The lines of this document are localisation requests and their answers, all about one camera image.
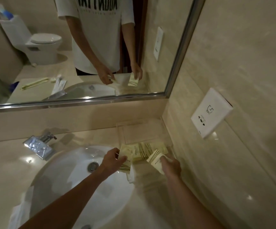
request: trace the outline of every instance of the hand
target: hand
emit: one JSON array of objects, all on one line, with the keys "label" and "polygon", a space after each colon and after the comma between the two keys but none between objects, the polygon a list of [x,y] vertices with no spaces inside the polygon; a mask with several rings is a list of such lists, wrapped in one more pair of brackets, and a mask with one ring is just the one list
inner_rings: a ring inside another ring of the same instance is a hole
[{"label": "hand", "polygon": [[101,165],[98,167],[98,169],[96,169],[95,172],[101,174],[101,177],[104,178],[104,180],[120,169],[121,165],[126,161],[127,156],[123,156],[117,159],[119,152],[120,150],[117,148],[109,150],[104,156]]},{"label": "hand", "polygon": [[111,78],[113,80],[115,80],[115,77],[113,75],[113,73],[111,72],[111,70],[106,67],[104,64],[101,64],[97,67],[95,67],[95,69],[98,72],[98,76],[100,77],[100,80],[102,81],[102,83],[108,85],[108,84],[112,84],[113,82],[110,80],[110,78],[108,77],[109,75],[111,76]]},{"label": "hand", "polygon": [[172,162],[169,162],[165,156],[162,156],[160,158],[163,172],[165,173],[167,178],[179,178],[181,173],[179,161],[170,154],[166,154],[166,156],[170,158]]},{"label": "hand", "polygon": [[139,67],[139,65],[134,62],[133,64],[131,63],[131,68],[132,68],[132,72],[134,73],[134,77],[135,79],[141,80],[142,79],[142,69]]}]

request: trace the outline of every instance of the mirror frame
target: mirror frame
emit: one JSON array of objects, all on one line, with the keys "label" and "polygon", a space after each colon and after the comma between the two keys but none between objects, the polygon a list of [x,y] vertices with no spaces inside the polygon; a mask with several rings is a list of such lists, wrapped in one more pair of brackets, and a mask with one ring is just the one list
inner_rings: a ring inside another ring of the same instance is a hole
[{"label": "mirror frame", "polygon": [[97,98],[79,98],[75,100],[55,100],[47,102],[28,102],[21,104],[0,104],[0,112],[8,111],[25,111],[33,109],[45,109],[45,108],[60,108],[60,107],[72,107],[81,105],[94,105],[94,104],[108,104],[118,103],[125,101],[136,100],[156,100],[167,99],[170,97],[174,83],[176,81],[178,72],[182,65],[183,59],[187,52],[189,43],[191,41],[193,32],[195,30],[197,21],[203,9],[205,0],[193,0],[190,8],[190,12],[181,36],[177,53],[174,58],[174,62],[170,71],[170,76],[167,81],[167,85],[164,92],[153,92],[147,94],[135,94],[135,95],[121,95],[121,96],[106,96]]}]

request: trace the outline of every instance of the toilet lid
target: toilet lid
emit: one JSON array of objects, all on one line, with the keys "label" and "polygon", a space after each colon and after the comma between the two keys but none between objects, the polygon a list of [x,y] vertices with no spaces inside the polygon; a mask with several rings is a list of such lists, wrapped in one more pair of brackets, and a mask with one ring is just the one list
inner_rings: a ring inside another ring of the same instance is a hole
[{"label": "toilet lid", "polygon": [[50,44],[56,43],[62,40],[62,37],[56,34],[33,34],[31,37],[31,42],[36,44]]}]

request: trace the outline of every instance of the person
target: person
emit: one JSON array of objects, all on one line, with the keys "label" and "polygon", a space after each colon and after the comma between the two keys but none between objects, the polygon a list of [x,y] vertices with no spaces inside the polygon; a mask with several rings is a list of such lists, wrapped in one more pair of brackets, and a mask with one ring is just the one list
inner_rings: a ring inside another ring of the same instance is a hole
[{"label": "person", "polygon": [[[101,165],[81,183],[38,212],[19,229],[71,229],[98,186],[115,173],[127,157],[118,158],[119,149],[109,150]],[[224,228],[198,201],[180,177],[180,163],[161,157],[162,169],[167,177],[170,194],[177,197],[187,228]]]},{"label": "person", "polygon": [[72,35],[77,75],[98,75],[111,84],[120,69],[120,27],[135,79],[142,78],[136,62],[132,0],[55,0],[58,17]]}]

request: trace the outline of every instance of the faucet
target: faucet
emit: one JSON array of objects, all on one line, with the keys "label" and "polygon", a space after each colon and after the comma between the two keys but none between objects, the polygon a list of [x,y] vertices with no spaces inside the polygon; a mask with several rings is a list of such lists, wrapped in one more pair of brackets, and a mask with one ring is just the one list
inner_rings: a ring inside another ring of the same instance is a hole
[{"label": "faucet", "polygon": [[45,131],[40,137],[31,136],[25,140],[23,144],[36,153],[41,159],[45,160],[54,151],[53,148],[47,145],[52,139],[57,139],[55,135],[49,131]]}]

